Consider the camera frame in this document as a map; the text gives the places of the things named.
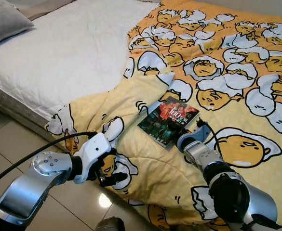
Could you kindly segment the grey plush pillow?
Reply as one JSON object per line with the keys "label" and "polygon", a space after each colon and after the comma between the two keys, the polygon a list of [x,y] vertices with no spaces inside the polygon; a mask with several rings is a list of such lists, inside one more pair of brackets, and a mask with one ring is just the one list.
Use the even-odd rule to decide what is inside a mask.
{"label": "grey plush pillow", "polygon": [[34,24],[17,7],[0,0],[0,42],[33,27]]}

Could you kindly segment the dark red-green cover book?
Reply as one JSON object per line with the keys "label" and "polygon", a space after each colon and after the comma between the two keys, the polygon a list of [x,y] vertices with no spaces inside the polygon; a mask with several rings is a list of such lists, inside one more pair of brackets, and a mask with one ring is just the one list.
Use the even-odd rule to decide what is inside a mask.
{"label": "dark red-green cover book", "polygon": [[186,102],[168,97],[138,123],[138,127],[163,148],[170,148],[187,126],[196,120],[199,110]]}

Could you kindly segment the yellow cartoon egg duvet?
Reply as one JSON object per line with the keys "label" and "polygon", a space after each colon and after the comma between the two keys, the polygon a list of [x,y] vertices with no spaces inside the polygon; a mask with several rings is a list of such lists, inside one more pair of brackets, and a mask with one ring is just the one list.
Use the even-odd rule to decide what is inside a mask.
{"label": "yellow cartoon egg duvet", "polygon": [[222,218],[202,215],[195,203],[194,192],[208,186],[201,171],[138,127],[159,101],[184,101],[210,126],[207,147],[270,194],[282,225],[282,18],[162,0],[128,37],[121,82],[64,105],[46,129],[54,137],[108,136],[114,172],[131,173],[127,187],[108,189],[156,228],[224,230]]}

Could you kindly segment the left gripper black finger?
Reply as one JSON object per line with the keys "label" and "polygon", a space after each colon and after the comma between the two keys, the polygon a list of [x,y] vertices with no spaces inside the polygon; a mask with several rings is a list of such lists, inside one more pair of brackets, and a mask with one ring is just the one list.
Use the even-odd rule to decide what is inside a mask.
{"label": "left gripper black finger", "polygon": [[130,183],[129,174],[125,172],[116,172],[110,176],[99,174],[98,181],[99,185],[111,186],[113,189],[123,189]]}

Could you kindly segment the grey robot left leg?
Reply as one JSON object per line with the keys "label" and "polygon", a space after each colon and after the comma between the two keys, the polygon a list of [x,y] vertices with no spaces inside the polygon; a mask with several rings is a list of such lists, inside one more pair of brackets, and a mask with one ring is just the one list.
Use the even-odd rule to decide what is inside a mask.
{"label": "grey robot left leg", "polygon": [[126,231],[126,229],[121,218],[107,217],[97,224],[94,231]]}

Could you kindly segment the white quilted mattress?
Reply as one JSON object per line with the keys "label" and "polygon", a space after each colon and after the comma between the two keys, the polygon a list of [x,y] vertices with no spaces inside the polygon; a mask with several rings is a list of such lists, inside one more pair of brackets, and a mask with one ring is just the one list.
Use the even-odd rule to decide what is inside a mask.
{"label": "white quilted mattress", "polygon": [[122,79],[128,31],[158,6],[140,0],[76,0],[0,42],[0,106],[44,125],[67,103]]}

